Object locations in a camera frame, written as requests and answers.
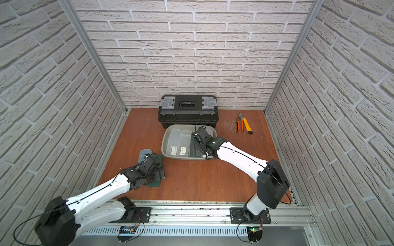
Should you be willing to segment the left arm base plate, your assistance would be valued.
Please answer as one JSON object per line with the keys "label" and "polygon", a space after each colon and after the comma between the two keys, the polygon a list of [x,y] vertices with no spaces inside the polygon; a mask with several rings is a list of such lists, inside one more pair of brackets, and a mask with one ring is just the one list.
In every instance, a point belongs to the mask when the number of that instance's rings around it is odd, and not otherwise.
{"label": "left arm base plate", "polygon": [[143,223],[149,223],[151,210],[152,207],[135,207],[133,209],[127,209],[119,220],[111,221],[110,223],[136,223],[138,220]]}

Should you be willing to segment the grey plastic storage tray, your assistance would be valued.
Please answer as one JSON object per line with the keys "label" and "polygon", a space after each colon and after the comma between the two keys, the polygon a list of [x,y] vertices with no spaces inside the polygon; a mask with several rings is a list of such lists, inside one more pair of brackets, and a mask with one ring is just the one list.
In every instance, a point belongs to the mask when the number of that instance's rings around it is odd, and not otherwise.
{"label": "grey plastic storage tray", "polygon": [[203,125],[171,125],[164,134],[162,141],[162,153],[172,159],[187,161],[203,161],[206,154],[198,149],[198,142],[194,134],[199,127],[206,128],[206,131],[213,138],[217,137],[214,127]]}

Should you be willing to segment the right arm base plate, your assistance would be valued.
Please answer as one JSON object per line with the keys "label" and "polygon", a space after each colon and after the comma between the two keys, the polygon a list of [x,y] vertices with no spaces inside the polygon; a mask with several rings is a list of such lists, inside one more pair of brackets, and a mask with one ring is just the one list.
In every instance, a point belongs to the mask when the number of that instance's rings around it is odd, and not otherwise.
{"label": "right arm base plate", "polygon": [[230,208],[230,220],[232,224],[239,223],[263,223],[271,224],[270,213],[268,209],[264,209],[260,214],[254,215],[246,207],[243,208]]}

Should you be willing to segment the black plastic toolbox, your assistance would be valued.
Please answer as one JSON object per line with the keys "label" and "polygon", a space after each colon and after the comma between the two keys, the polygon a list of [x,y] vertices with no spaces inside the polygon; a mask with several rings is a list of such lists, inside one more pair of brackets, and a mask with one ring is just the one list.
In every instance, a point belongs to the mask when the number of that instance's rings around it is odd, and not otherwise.
{"label": "black plastic toolbox", "polygon": [[219,121],[217,99],[213,95],[165,95],[161,98],[158,120],[163,128],[171,125],[207,125]]}

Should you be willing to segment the orange handled pliers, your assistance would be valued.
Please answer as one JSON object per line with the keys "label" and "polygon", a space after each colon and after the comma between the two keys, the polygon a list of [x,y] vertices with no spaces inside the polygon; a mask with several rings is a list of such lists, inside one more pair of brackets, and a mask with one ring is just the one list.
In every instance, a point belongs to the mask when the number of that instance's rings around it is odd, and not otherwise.
{"label": "orange handled pliers", "polygon": [[238,117],[236,119],[236,126],[237,126],[237,133],[240,131],[244,131],[244,122],[243,122],[243,115],[238,113]]}

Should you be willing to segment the dark green translucent pencil case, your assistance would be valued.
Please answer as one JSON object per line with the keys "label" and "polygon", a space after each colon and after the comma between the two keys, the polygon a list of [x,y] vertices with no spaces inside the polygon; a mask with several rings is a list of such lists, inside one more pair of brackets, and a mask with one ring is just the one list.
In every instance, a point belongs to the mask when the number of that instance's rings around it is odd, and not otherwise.
{"label": "dark green translucent pencil case", "polygon": [[[159,161],[160,163],[163,162],[163,156],[162,156],[162,154],[159,154],[159,155],[157,156],[157,161]],[[158,181],[151,182],[151,183],[148,185],[148,187],[149,187],[149,188],[158,188],[160,185],[161,185],[161,181],[158,180]]]}

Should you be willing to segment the controller board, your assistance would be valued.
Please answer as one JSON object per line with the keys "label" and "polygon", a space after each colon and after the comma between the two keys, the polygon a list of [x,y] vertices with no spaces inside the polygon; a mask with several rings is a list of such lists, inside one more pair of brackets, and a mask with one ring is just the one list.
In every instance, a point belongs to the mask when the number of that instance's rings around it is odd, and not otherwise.
{"label": "controller board", "polygon": [[117,239],[121,243],[126,243],[138,236],[138,226],[121,226]]}
{"label": "controller board", "polygon": [[262,227],[247,227],[248,240],[253,243],[258,243],[263,237]]}

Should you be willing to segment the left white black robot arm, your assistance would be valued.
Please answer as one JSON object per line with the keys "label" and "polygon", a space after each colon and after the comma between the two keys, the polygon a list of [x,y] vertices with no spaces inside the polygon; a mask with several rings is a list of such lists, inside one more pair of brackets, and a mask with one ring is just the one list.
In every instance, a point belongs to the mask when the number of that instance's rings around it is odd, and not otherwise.
{"label": "left white black robot arm", "polygon": [[87,192],[51,200],[34,228],[41,244],[68,246],[108,222],[147,222],[148,211],[139,211],[125,193],[165,179],[162,160],[162,155],[146,154],[142,162]]}

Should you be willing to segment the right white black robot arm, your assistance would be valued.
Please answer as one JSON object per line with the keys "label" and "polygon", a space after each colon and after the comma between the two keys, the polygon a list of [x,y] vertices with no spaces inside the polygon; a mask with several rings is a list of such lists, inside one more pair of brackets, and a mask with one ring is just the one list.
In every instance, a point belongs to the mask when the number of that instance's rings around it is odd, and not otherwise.
{"label": "right white black robot arm", "polygon": [[193,137],[207,158],[228,162],[256,182],[257,193],[244,205],[242,221],[256,222],[265,209],[275,209],[282,198],[288,195],[290,184],[278,161],[254,157],[222,137],[212,137],[203,127],[199,127]]}

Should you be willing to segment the clear rectangular pencil case barcode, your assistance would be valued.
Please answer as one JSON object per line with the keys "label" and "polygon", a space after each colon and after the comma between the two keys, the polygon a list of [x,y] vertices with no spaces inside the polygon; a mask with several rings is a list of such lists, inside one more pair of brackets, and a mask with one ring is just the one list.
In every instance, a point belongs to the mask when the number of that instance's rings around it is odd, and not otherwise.
{"label": "clear rectangular pencil case barcode", "polygon": [[188,157],[190,153],[190,143],[191,143],[190,130],[182,130],[180,144],[179,144],[179,156]]}

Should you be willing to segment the clear pencil case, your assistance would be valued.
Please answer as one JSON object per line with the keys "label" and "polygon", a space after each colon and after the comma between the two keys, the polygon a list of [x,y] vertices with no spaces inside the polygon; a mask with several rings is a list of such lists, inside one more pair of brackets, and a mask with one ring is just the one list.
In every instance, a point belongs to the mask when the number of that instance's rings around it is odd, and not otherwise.
{"label": "clear pencil case", "polygon": [[167,132],[166,154],[169,156],[178,156],[179,144],[182,131],[180,129],[171,129]]}
{"label": "clear pencil case", "polygon": [[213,134],[213,131],[212,131],[212,130],[207,129],[206,132],[207,132],[209,135],[211,135],[212,137],[214,137],[214,134]]}

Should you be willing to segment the grey-blue pencil case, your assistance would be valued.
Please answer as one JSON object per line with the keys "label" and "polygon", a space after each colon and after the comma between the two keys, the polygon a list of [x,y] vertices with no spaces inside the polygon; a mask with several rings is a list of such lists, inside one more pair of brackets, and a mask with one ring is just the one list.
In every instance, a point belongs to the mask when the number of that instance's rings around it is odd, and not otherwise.
{"label": "grey-blue pencil case", "polygon": [[138,164],[142,163],[149,155],[152,154],[151,149],[143,149],[139,153]]}

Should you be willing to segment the aluminium rail frame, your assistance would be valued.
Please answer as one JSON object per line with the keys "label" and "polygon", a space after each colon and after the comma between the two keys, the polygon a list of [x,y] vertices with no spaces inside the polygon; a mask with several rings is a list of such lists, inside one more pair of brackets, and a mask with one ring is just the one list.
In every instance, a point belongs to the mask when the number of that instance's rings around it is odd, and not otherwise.
{"label": "aluminium rail frame", "polygon": [[[324,244],[309,207],[280,205],[276,209],[268,209],[271,224],[262,222],[232,224],[229,209],[241,208],[240,203],[138,200],[135,204],[136,207],[152,207],[149,223],[137,225],[108,222],[77,238],[110,236],[117,239],[121,226],[138,226],[138,236],[126,243],[120,242],[121,245],[129,246],[137,243],[149,245],[148,240],[152,237],[233,237],[236,244],[253,246],[322,246]],[[262,227],[263,237],[258,243],[248,240],[247,227]]]}

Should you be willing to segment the right controller board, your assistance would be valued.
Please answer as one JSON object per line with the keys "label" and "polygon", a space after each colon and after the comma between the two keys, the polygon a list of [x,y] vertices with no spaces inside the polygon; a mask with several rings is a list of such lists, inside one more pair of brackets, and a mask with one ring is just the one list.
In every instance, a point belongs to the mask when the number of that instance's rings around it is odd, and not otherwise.
{"label": "right controller board", "polygon": [[253,243],[258,243],[263,237],[262,227],[247,227],[248,240]]}

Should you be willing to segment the left controller board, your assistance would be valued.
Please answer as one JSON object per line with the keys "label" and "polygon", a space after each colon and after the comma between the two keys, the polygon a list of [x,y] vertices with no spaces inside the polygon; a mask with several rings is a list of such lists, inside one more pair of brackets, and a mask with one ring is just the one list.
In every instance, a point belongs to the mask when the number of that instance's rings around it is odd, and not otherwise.
{"label": "left controller board", "polygon": [[126,243],[138,236],[138,226],[121,226],[117,239],[121,243]]}

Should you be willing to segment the yellow utility knife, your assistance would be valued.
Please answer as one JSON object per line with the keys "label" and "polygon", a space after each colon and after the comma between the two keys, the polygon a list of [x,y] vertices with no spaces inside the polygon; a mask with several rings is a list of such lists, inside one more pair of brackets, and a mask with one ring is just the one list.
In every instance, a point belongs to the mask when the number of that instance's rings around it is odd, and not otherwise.
{"label": "yellow utility knife", "polygon": [[253,130],[252,130],[252,128],[250,127],[250,125],[249,125],[249,123],[248,123],[248,121],[247,121],[246,118],[243,118],[243,119],[242,119],[242,129],[243,129],[243,131],[246,131],[246,132],[249,133],[249,134],[252,134],[252,133],[253,133]]}

